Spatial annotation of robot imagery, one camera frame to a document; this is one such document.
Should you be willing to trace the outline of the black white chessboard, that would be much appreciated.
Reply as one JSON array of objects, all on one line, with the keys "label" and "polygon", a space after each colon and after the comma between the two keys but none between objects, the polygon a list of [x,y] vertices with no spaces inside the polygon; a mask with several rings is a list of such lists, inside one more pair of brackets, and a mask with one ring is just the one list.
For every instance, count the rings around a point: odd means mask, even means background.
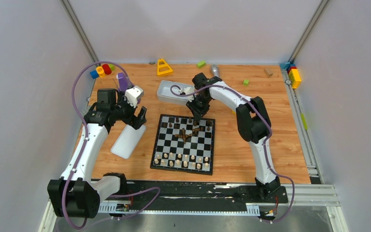
[{"label": "black white chessboard", "polygon": [[150,168],[212,175],[215,120],[161,114]]}]

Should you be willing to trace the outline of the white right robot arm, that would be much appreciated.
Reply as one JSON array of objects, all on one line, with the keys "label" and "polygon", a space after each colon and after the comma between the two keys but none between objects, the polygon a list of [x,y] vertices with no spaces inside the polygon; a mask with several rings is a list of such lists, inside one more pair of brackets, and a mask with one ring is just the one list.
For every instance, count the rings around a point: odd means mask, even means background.
[{"label": "white right robot arm", "polygon": [[192,81],[194,86],[181,89],[180,96],[187,97],[186,105],[196,121],[208,112],[212,100],[223,103],[236,113],[239,135],[249,143],[254,157],[257,197],[263,202],[270,201],[281,184],[272,163],[271,121],[264,101],[237,92],[216,76],[207,78],[199,73]]}]

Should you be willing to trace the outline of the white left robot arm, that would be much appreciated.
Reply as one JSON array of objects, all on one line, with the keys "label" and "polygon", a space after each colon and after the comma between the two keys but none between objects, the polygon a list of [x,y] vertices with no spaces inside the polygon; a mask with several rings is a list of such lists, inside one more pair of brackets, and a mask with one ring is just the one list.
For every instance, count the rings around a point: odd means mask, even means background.
[{"label": "white left robot arm", "polygon": [[128,195],[124,174],[106,173],[92,184],[92,172],[100,149],[117,121],[125,127],[112,146],[112,153],[128,159],[143,136],[146,111],[142,107],[135,115],[143,90],[134,86],[120,91],[103,88],[83,117],[82,135],[73,157],[59,179],[47,186],[50,201],[58,217],[94,218],[100,203],[113,195],[122,200]]}]

